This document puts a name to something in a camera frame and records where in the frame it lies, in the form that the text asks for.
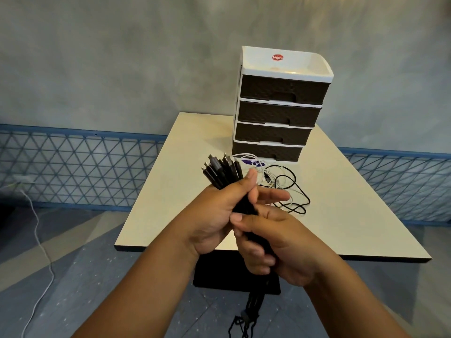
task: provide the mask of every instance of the drawer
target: drawer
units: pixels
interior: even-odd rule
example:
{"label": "drawer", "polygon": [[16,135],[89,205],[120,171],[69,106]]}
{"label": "drawer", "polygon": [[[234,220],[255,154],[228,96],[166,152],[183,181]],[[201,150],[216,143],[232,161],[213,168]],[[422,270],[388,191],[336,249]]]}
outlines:
{"label": "drawer", "polygon": [[284,145],[300,145],[307,143],[313,128],[273,127],[251,123],[236,123],[234,139],[248,142],[275,142]]}
{"label": "drawer", "polygon": [[241,98],[323,104],[330,83],[243,75]]}
{"label": "drawer", "polygon": [[302,147],[270,146],[233,141],[232,155],[250,153],[259,158],[269,158],[279,161],[298,161]]}
{"label": "drawer", "polygon": [[240,100],[238,104],[238,121],[280,123],[295,127],[314,127],[321,109],[321,107],[293,107]]}

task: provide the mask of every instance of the uniplus logo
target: uniplus logo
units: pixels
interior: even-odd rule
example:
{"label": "uniplus logo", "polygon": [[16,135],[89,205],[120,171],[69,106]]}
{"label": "uniplus logo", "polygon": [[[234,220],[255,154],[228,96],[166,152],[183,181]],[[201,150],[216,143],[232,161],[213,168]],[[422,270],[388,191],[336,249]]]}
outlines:
{"label": "uniplus logo", "polygon": [[283,59],[283,56],[282,56],[281,54],[275,54],[275,55],[272,56],[272,58],[273,58],[274,60],[282,60],[282,59]]}

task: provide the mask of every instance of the cable bundle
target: cable bundle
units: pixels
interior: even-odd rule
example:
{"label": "cable bundle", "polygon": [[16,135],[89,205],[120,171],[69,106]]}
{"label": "cable bundle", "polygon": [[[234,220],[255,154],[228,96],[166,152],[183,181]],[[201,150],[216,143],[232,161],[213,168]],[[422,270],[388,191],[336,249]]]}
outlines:
{"label": "cable bundle", "polygon": [[[232,159],[224,154],[222,159],[210,155],[210,164],[205,164],[205,169],[202,168],[203,174],[208,178],[211,184],[217,189],[221,190],[227,185],[243,179],[243,172],[241,170],[240,163],[238,161],[232,161]],[[247,195],[245,195],[233,209],[234,212],[239,212],[244,215],[257,215],[258,212],[254,209],[254,206],[249,202]],[[254,234],[245,233],[248,239],[260,244],[265,250],[266,254],[274,255],[269,242]],[[262,275],[259,277],[261,280],[255,285],[255,291],[251,292],[248,297],[246,309],[241,312],[241,316],[235,316],[230,328],[229,337],[231,337],[231,330],[234,325],[241,327],[243,338],[248,338],[248,329],[251,329],[251,337],[253,336],[253,328],[257,323],[258,312],[262,306],[263,299],[265,297],[266,286],[269,282],[268,275]]]}

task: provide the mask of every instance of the wall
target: wall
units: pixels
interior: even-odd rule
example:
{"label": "wall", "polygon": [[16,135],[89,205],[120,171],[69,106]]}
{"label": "wall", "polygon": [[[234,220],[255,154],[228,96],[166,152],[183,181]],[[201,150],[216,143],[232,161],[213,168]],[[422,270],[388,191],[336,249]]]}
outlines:
{"label": "wall", "polygon": [[450,33],[451,0],[0,0],[0,122],[167,134],[253,45],[328,60],[338,146],[451,153]]}

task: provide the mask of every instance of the black cable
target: black cable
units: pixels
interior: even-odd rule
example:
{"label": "black cable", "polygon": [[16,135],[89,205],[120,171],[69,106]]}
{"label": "black cable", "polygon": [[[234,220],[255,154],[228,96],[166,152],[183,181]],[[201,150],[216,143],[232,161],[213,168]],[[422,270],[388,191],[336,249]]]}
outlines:
{"label": "black cable", "polygon": [[297,213],[297,214],[299,214],[299,215],[304,215],[304,214],[306,214],[307,210],[306,210],[306,208],[305,208],[304,206],[305,206],[305,205],[309,205],[309,204],[311,203],[311,200],[310,200],[310,198],[308,198],[308,195],[307,195],[304,191],[302,191],[301,187],[299,187],[299,185],[297,184],[297,182],[296,182],[296,181],[297,181],[296,175],[295,175],[295,174],[293,173],[293,171],[290,170],[288,167],[281,166],[281,165],[269,165],[269,166],[267,166],[267,167],[264,169],[264,171],[266,171],[267,169],[269,169],[269,168],[271,168],[271,167],[280,167],[280,168],[282,168],[282,169],[285,169],[285,170],[289,171],[289,172],[291,173],[291,175],[293,176],[292,178],[291,178],[290,176],[286,175],[286,174],[281,174],[281,175],[276,176],[275,179],[274,179],[274,188],[277,188],[277,180],[278,180],[280,177],[285,177],[285,178],[290,179],[290,180],[292,181],[292,184],[291,184],[290,186],[287,186],[287,187],[281,187],[281,188],[279,188],[279,189],[282,189],[282,190],[288,190],[289,188],[291,188],[291,187],[293,187],[294,185],[296,185],[296,187],[299,189],[299,191],[301,192],[301,194],[302,194],[305,198],[307,198],[307,203],[303,203],[303,204],[299,204],[299,203],[291,203],[291,204],[289,204],[290,206],[293,206],[293,205],[294,205],[295,208],[289,207],[289,206],[287,206],[287,204],[282,204],[281,202],[279,202],[280,206],[278,206],[278,205],[276,205],[276,204],[274,204],[274,206],[275,206],[275,207],[278,207],[279,209],[280,209],[280,208],[284,208],[284,209],[282,209],[282,210],[284,210],[284,211],[286,211],[286,212],[288,212],[288,213],[290,213],[290,212],[295,212],[295,213]]}

